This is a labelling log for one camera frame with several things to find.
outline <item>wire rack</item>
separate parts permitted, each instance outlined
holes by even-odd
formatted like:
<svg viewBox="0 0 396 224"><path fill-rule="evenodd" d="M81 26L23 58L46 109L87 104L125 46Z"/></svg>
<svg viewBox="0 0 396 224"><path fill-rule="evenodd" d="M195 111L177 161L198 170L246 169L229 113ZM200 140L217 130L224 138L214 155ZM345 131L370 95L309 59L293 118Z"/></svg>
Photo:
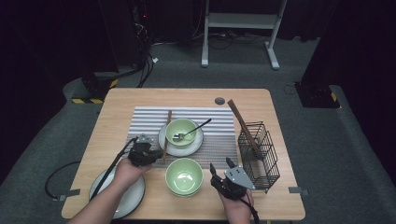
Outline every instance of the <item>wire rack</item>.
<svg viewBox="0 0 396 224"><path fill-rule="evenodd" d="M256 189L263 189L266 193L280 177L276 165L277 155L274 144L262 121L247 122L246 126L254 138L255 144L259 146L260 155L253 149L245 133L241 132L238 137L238 145L243 167Z"/></svg>

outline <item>person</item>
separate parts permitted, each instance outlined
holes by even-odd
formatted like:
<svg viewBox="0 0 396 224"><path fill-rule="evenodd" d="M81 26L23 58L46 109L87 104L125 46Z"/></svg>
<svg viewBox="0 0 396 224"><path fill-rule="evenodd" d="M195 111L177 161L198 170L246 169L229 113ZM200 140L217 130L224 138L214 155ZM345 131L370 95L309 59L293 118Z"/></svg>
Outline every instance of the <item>person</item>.
<svg viewBox="0 0 396 224"><path fill-rule="evenodd" d="M121 159L117 165L116 173L111 183L96 195L81 211L72 217L68 224L108 224L113 219L120 200L126 190L134 184L139 177L149 171L152 165L133 166L127 158ZM230 224L250 223L251 213L249 208L240 201L233 201L225 198L219 193L224 206L225 215ZM251 191L247 190L245 201L250 200L253 205Z"/></svg>

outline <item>white metal stand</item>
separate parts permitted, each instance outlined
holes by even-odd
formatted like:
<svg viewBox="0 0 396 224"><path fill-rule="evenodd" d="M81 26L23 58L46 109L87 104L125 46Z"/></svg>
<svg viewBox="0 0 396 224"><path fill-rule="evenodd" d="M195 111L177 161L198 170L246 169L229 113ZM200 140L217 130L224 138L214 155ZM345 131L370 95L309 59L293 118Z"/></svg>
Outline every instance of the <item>white metal stand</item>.
<svg viewBox="0 0 396 224"><path fill-rule="evenodd" d="M206 0L205 6L205 30L204 44L202 49L202 67L209 66L209 48L208 48L208 30L209 27L226 27L226 28L251 28L251 29L268 29L272 30L269 42L265 42L265 49L271 61L274 70L279 69L274 53L274 43L277 31L282 21L283 12L288 0L282 0L279 11L276 15L263 14L235 14L235 13L209 13L209 0Z"/></svg>

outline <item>wooden chopsticks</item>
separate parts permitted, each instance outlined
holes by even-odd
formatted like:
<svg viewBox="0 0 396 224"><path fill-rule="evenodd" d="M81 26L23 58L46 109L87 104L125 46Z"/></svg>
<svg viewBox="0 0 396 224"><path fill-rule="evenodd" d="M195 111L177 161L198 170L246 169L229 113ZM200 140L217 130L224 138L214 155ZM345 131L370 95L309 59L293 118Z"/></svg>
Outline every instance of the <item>wooden chopsticks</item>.
<svg viewBox="0 0 396 224"><path fill-rule="evenodd" d="M166 126L169 124L172 118L172 110L168 111L168 120L166 121ZM165 144L163 146L163 163L165 163L166 159L166 149L168 149L168 139L165 136Z"/></svg>
<svg viewBox="0 0 396 224"><path fill-rule="evenodd" d="M233 100L230 100L227 102L227 104L230 106L231 110L233 111L233 114L236 116L236 118L239 121L239 124L241 125L242 132L244 132L245 136L247 137L247 140L249 141L250 145L253 147L254 151L257 154L258 159L262 159L262 154L260 153L259 146L257 143L254 141L253 136L251 136L250 131L248 130L248 127L244 120L242 119L241 114L238 111L238 108L236 108L236 105L233 103Z"/></svg>

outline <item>person's left hand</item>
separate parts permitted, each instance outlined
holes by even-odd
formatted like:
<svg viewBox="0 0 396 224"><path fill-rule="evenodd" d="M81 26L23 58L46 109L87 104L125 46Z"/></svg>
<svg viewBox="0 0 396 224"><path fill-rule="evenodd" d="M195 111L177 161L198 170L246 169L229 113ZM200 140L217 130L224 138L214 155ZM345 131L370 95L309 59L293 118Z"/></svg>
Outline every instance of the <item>person's left hand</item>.
<svg viewBox="0 0 396 224"><path fill-rule="evenodd" d="M151 164L146 166L133 166L129 159L121 159L117 165L112 183L114 182L117 185L129 188L143 173L150 170L151 167Z"/></svg>

